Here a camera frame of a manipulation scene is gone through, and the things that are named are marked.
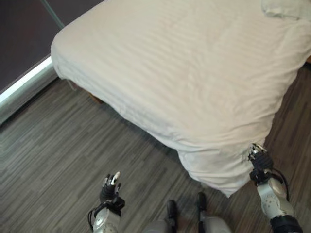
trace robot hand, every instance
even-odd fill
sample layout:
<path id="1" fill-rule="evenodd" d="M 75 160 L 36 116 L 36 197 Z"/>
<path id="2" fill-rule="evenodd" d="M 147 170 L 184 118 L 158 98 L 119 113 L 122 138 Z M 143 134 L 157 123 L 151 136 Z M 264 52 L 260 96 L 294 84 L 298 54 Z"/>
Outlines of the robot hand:
<path id="1" fill-rule="evenodd" d="M 117 233 L 121 217 L 121 209 L 125 201 L 119 197 L 121 184 L 117 184 L 120 172 L 114 176 L 107 175 L 100 193 L 100 205 L 92 209 L 87 216 L 92 231 L 96 233 Z M 92 225 L 92 214 L 94 212 L 95 222 Z"/>
<path id="2" fill-rule="evenodd" d="M 252 144 L 249 151 L 249 160 L 254 169 L 249 174 L 255 182 L 261 198 L 262 211 L 270 218 L 274 233 L 302 233 L 298 221 L 294 216 L 294 209 L 289 203 L 289 188 L 284 175 L 273 168 L 273 161 L 268 151 Z"/>

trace bed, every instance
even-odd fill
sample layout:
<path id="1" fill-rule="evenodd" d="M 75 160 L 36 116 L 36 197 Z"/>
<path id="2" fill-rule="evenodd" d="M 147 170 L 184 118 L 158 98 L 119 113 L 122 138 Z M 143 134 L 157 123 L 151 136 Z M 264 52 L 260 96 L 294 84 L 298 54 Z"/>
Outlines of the bed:
<path id="1" fill-rule="evenodd" d="M 176 149 L 231 195 L 249 180 L 283 95 L 311 55 L 311 23 L 259 0 L 105 0 L 60 31 L 54 68 Z"/>

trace mattress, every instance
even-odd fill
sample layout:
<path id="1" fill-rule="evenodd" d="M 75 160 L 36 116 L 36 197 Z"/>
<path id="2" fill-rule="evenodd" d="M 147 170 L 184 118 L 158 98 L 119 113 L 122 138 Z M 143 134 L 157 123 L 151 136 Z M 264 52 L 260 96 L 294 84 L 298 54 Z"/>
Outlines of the mattress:
<path id="1" fill-rule="evenodd" d="M 311 55 L 311 23 L 260 0 L 105 0 L 60 31 L 69 79 L 176 149 L 197 181 L 231 195 L 249 180 L 283 95 Z"/>

